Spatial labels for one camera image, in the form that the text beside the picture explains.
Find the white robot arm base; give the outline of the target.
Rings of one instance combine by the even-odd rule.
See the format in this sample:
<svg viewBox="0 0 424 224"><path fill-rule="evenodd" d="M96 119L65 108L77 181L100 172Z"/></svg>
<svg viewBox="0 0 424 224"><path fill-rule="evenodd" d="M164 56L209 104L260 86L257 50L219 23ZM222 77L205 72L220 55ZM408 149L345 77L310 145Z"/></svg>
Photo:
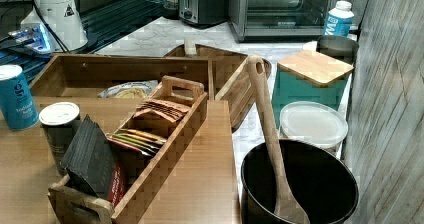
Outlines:
<svg viewBox="0 0 424 224"><path fill-rule="evenodd" d="M32 0L32 11L21 21L22 27L42 24L50 52L80 49L88 43L75 0Z"/></svg>

